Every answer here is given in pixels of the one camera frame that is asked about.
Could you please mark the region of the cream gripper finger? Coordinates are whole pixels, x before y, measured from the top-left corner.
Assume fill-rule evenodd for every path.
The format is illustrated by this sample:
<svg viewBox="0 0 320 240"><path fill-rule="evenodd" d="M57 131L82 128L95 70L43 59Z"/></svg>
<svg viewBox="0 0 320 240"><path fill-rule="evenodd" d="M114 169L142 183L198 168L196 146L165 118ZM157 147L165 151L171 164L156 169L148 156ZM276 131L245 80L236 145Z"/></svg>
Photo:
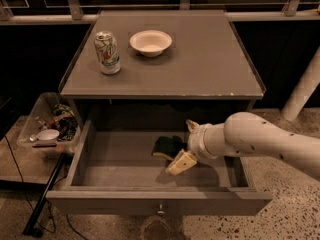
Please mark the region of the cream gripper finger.
<svg viewBox="0 0 320 240"><path fill-rule="evenodd" d="M182 149L174 160L168 165L166 172L178 175L197 164L197 158L190 152Z"/></svg>
<svg viewBox="0 0 320 240"><path fill-rule="evenodd" d="M190 119L186 120L186 125L187 125L188 131L190 133L195 132L199 128L199 124L195 121L190 120Z"/></svg>

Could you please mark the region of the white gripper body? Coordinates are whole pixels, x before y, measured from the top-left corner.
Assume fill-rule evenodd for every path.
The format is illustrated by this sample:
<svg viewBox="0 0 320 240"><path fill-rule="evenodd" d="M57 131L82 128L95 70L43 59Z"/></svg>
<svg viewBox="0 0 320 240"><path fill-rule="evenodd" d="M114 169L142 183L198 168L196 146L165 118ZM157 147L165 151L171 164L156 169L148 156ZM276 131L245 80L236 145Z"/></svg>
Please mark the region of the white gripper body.
<svg viewBox="0 0 320 240"><path fill-rule="evenodd" d="M199 128L189 132L188 150L199 160L216 159L225 154L224 124L199 124Z"/></svg>

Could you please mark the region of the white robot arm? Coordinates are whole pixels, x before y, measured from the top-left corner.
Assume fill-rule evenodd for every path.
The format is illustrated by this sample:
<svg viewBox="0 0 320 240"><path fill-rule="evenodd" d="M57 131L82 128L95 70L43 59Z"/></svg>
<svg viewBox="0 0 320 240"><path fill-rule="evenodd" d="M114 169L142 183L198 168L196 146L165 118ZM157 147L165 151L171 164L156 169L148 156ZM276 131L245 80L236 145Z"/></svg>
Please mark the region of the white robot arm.
<svg viewBox="0 0 320 240"><path fill-rule="evenodd" d="M285 131L250 112L237 112L221 124L187 120L187 148L180 149L166 172L180 174L198 162L213 166L218 157L267 155L320 178L320 139Z"/></svg>

